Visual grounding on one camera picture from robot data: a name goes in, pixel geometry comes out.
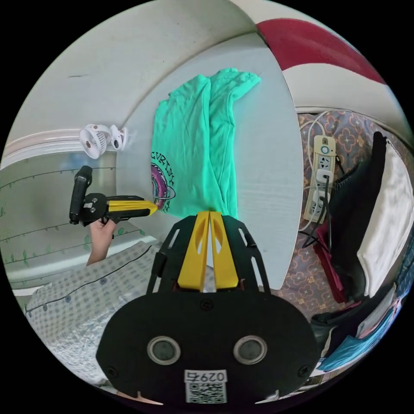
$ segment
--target green t-shirt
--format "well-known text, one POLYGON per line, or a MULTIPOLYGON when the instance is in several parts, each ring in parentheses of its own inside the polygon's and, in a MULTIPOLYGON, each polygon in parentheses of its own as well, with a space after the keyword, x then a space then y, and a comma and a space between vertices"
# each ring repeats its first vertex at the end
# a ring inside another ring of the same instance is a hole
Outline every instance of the green t-shirt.
POLYGON ((233 102, 260 78, 237 69, 198 75, 160 102, 151 176, 159 210, 178 217, 219 211, 237 218, 233 102))

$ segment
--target white fan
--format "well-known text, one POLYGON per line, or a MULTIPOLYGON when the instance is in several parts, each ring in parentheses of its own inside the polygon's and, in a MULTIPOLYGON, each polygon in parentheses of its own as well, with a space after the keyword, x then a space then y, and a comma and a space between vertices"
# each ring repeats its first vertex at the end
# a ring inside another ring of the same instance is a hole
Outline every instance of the white fan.
POLYGON ((107 150, 109 143, 116 151, 122 151, 128 140, 128 130, 119 130, 115 125, 109 129, 105 125, 89 124, 80 130, 79 140, 86 154, 96 160, 107 150))
POLYGON ((89 124, 81 129, 79 139, 86 154, 95 160, 107 150, 112 135, 105 125, 89 124))

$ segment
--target qr code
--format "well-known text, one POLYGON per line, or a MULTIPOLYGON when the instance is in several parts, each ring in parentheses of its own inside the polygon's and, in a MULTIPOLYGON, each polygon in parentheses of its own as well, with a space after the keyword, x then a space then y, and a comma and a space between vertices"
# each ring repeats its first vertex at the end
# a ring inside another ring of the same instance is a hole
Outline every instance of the qr code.
POLYGON ((226 383, 187 383, 187 402, 222 404, 227 402, 226 383))

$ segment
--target black handle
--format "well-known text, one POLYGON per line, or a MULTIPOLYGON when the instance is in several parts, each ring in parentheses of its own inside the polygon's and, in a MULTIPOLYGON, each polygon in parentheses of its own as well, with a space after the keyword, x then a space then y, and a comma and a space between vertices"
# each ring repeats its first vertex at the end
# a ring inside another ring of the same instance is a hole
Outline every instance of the black handle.
POLYGON ((79 224, 79 215, 85 201, 86 190, 92 183, 92 168, 84 165, 75 175, 72 198, 70 201, 70 224, 79 224))

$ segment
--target power strip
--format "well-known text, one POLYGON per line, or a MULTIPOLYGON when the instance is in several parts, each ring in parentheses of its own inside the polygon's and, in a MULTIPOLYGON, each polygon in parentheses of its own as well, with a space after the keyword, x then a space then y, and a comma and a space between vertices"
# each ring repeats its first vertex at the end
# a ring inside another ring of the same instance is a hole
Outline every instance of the power strip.
MULTIPOLYGON (((334 171, 335 171, 336 143, 333 137, 325 135, 316 135, 314 139, 314 174, 312 174, 309 197, 307 198, 304 218, 317 222, 322 212, 323 200, 325 197, 326 176, 329 177, 328 202, 332 190, 334 171)), ((326 215, 326 209, 323 213, 321 223, 326 215)))

